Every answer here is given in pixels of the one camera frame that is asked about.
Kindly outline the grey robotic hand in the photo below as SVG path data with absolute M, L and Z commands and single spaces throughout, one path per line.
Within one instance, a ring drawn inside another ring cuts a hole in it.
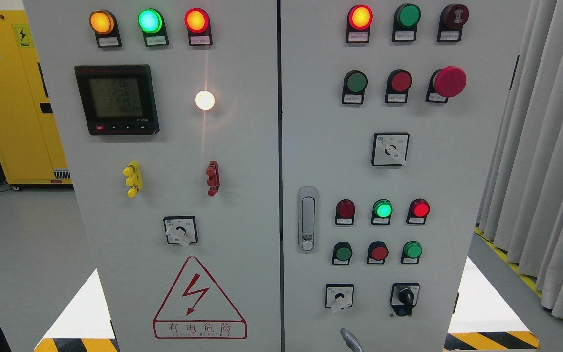
M 363 352 L 363 348 L 360 345 L 360 342 L 355 337 L 353 333 L 351 333 L 346 328 L 340 329 L 340 335 L 344 342 L 346 343 L 347 347 L 351 350 L 351 352 Z

